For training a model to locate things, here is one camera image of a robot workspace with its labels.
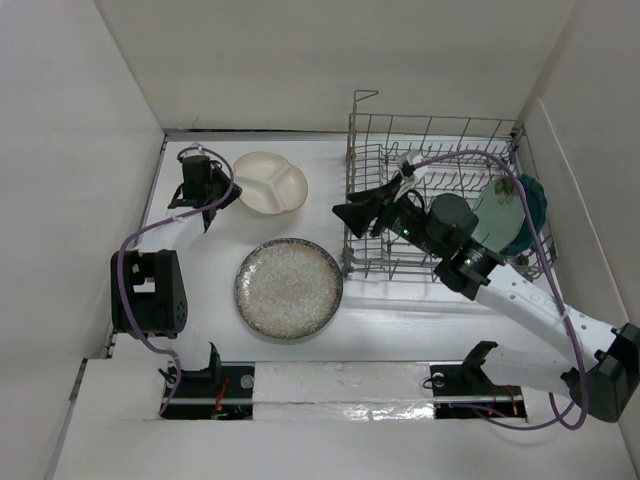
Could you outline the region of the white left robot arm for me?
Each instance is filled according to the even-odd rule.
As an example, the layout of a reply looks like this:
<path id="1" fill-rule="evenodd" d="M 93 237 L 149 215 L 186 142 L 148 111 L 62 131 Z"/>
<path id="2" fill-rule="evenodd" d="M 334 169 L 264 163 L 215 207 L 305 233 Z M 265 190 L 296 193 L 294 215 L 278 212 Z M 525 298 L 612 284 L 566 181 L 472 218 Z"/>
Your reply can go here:
<path id="1" fill-rule="evenodd" d="M 177 155 L 182 181 L 165 216 L 129 234 L 110 260 L 113 330 L 169 357 L 160 371 L 175 395 L 183 379 L 201 396 L 222 387 L 219 354 L 187 329 L 188 300 L 179 255 L 210 229 L 218 211 L 238 200 L 242 188 L 219 153 L 190 146 Z"/>

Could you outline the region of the teal scalloped plate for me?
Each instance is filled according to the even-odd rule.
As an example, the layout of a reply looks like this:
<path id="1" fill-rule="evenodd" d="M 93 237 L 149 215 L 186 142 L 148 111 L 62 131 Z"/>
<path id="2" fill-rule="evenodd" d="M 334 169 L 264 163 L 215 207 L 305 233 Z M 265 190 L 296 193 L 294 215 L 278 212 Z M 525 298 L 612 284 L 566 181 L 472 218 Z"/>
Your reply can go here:
<path id="1" fill-rule="evenodd" d="M 526 194 L 527 205 L 531 214 L 536 234 L 539 234 L 547 220 L 548 200 L 543 185 L 534 177 L 526 174 L 518 176 L 518 180 Z M 526 221 L 515 239 L 502 251 L 506 257 L 515 257 L 534 247 L 534 236 Z"/>

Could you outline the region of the mint green flower plate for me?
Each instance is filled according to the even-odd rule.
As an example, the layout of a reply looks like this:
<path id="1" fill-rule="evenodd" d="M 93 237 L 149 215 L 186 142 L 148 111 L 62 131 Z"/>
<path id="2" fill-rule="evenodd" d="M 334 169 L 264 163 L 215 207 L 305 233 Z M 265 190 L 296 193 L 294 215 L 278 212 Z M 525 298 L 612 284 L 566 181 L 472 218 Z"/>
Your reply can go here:
<path id="1" fill-rule="evenodd" d="M 472 238 L 497 253 L 517 237 L 525 219 L 522 202 L 509 177 L 487 184 L 472 211 L 478 218 Z"/>

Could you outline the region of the speckled brown round plate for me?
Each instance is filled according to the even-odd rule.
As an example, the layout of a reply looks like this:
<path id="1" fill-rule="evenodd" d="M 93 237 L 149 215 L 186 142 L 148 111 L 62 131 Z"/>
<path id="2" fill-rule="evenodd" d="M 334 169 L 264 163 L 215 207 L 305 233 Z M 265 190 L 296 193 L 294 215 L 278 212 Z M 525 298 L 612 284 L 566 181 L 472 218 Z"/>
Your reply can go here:
<path id="1" fill-rule="evenodd" d="M 334 318 L 342 297 L 337 261 L 300 238 L 258 246 L 242 261 L 234 281 L 236 307 L 246 325 L 279 341 L 315 335 Z"/>

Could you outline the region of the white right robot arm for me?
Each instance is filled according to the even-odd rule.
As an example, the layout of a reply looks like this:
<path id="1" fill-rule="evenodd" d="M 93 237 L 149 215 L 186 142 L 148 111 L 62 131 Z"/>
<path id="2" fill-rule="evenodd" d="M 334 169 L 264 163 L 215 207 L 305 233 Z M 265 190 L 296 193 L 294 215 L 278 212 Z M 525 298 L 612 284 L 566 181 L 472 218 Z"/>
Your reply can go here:
<path id="1" fill-rule="evenodd" d="M 481 341 L 462 364 L 474 393 L 494 385 L 535 388 L 571 399 L 588 415 L 617 422 L 639 385 L 639 329 L 616 328 L 572 309 L 527 281 L 498 253 L 473 239 L 477 216 L 460 196 L 435 197 L 429 209 L 387 184 L 356 192 L 333 213 L 356 237 L 389 230 L 430 256 L 450 290 L 516 322 L 550 348 L 521 352 Z"/>

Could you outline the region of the cream divided plate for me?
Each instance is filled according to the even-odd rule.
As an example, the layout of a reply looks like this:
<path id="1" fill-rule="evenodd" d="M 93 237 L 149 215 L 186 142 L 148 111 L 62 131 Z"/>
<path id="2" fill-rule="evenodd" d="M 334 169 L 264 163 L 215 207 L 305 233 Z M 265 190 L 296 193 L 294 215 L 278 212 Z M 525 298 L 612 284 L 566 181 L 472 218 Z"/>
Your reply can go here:
<path id="1" fill-rule="evenodd" d="M 302 207 L 309 186 L 304 173 L 285 157 L 266 151 L 240 156 L 234 163 L 241 202 L 264 215 L 280 215 Z"/>

